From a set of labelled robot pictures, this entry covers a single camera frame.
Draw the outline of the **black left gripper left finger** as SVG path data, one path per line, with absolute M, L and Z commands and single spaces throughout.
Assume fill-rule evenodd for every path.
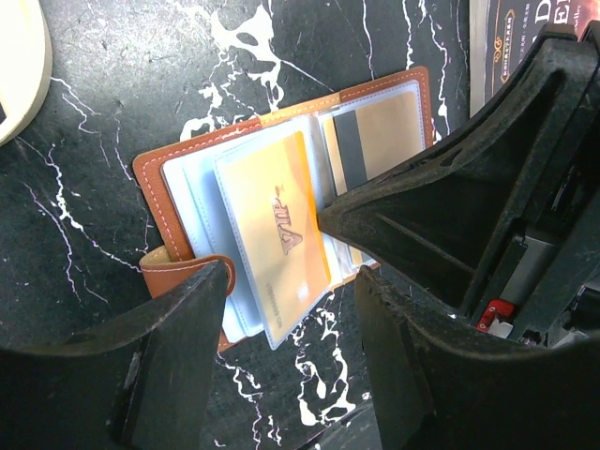
M 1 351 L 5 449 L 197 449 L 228 285 L 211 262 L 57 346 Z

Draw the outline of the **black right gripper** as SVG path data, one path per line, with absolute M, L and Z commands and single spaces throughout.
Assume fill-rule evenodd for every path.
M 331 202 L 320 229 L 511 339 L 560 326 L 599 270 L 599 46 L 549 27 L 462 128 Z

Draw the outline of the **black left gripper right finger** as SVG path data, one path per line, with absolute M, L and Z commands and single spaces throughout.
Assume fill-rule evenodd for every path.
M 354 296 L 385 449 L 595 449 L 599 341 L 555 350 L 479 332 L 368 267 Z

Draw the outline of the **gold credit card black stripe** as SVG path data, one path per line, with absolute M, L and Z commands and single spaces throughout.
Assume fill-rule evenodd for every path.
M 335 191 L 341 195 L 427 146 L 418 85 L 381 91 L 319 118 Z

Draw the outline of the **yellow VIP credit card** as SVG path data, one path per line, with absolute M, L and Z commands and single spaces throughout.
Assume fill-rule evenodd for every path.
M 304 134 L 233 148 L 216 159 L 215 175 L 265 334 L 276 349 L 332 280 Z

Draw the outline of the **brown leather card holder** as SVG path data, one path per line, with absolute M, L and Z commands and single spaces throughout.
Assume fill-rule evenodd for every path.
M 414 67 L 137 156 L 133 171 L 163 239 L 163 246 L 141 261 L 149 292 L 158 296 L 211 261 L 221 259 L 230 281 L 218 349 L 225 351 L 246 338 L 265 334 L 216 179 L 216 159 L 256 139 L 277 140 L 295 131 L 303 132 L 317 220 L 318 213 L 340 196 L 335 191 L 319 118 L 353 100 L 409 83 L 418 85 L 427 149 L 433 143 L 428 71 Z M 375 261 L 319 231 L 332 276 L 322 298 L 353 280 L 360 266 L 374 266 Z

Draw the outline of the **beige oval card tray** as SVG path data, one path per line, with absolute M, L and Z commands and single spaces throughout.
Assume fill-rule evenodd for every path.
M 1 144 L 38 114 L 49 90 L 53 49 L 38 0 L 1 3 Z

